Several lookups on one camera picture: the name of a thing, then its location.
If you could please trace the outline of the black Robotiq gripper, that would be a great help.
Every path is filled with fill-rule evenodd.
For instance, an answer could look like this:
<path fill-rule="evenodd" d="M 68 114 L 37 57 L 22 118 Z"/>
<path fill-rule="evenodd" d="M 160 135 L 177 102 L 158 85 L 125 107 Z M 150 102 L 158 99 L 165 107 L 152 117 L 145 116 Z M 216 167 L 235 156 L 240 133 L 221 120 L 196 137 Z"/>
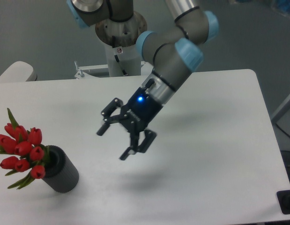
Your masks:
<path fill-rule="evenodd" d="M 98 136 L 102 136 L 113 123 L 119 123 L 123 118 L 122 115 L 127 115 L 120 121 L 130 134 L 130 146 L 122 153 L 119 160 L 126 160 L 128 156 L 136 153 L 145 153 L 157 136 L 157 133 L 145 129 L 153 118 L 162 109 L 162 105 L 155 101 L 141 87 L 130 97 L 126 105 L 123 105 L 122 100 L 114 98 L 102 111 L 103 125 L 97 131 Z M 116 109 L 121 109 L 120 114 L 113 115 Z M 140 132 L 144 131 L 145 138 L 139 144 Z"/>

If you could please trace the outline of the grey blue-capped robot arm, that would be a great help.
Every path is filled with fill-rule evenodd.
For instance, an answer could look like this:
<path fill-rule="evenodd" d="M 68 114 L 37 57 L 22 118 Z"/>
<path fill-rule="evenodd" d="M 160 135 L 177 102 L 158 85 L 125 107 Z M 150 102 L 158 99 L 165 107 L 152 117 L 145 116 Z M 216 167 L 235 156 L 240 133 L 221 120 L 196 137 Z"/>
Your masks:
<path fill-rule="evenodd" d="M 188 77 L 203 61 L 199 45 L 215 38 L 219 32 L 217 17 L 201 9 L 196 0 L 168 0 L 175 26 L 165 33 L 141 32 L 131 0 L 69 0 L 67 5 L 81 27 L 113 22 L 105 28 L 114 47 L 133 45 L 141 57 L 153 66 L 152 72 L 126 104 L 115 98 L 101 112 L 103 135 L 111 124 L 121 124 L 130 134 L 130 145 L 120 156 L 145 153 L 156 133 L 148 124 L 160 112 Z"/>

